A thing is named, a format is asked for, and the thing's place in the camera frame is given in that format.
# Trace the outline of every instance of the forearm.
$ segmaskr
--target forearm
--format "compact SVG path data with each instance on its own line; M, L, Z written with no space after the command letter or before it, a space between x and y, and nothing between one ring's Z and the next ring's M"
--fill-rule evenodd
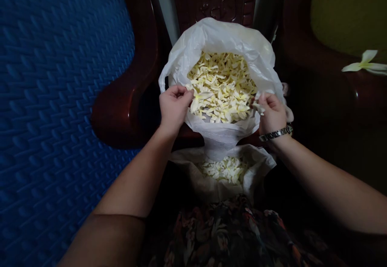
M94 213L147 217L176 135L159 128L114 181Z
M145 224L125 215L90 215L58 267L137 266Z
M277 139L282 141L276 141L273 146L280 158L309 194L336 220L350 230L387 234L385 196L318 157L296 140Z

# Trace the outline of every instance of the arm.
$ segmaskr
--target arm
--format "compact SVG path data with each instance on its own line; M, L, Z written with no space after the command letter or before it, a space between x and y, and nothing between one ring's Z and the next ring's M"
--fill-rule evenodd
M265 108L260 133L286 126L285 108L275 95L259 99ZM318 157L284 135L269 141L288 169L311 197L346 228L372 234L387 234L387 198L349 173Z
M194 95L172 86L160 95L161 124L125 167L78 231L59 263L64 266L136 266L146 218Z

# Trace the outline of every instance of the hand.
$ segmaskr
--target hand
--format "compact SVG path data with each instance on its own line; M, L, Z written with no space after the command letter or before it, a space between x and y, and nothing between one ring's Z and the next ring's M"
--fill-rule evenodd
M260 135L278 131L286 127L285 106L278 100L276 95L264 92L259 97L258 103L265 109L259 124ZM290 138L290 135L286 134L269 141L275 144L288 138Z
M188 106L194 98L194 91L186 87L173 85L159 97L161 125L167 133L176 134L184 123Z

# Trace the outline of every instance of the metal watch strap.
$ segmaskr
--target metal watch strap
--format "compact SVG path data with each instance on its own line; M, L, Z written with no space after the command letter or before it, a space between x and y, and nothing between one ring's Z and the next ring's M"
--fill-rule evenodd
M270 139L274 139L285 134L290 134L292 131L293 131L293 128L290 125L287 125L285 128L282 128L281 130L267 133L265 135L261 135L259 136L259 139L261 141L268 141Z

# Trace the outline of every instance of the left hand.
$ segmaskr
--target left hand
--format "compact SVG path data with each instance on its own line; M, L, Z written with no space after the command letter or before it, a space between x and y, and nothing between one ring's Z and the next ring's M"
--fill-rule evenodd
M177 135L184 123L188 106L194 98L194 91L186 87L173 85L159 97L161 109L160 128Z

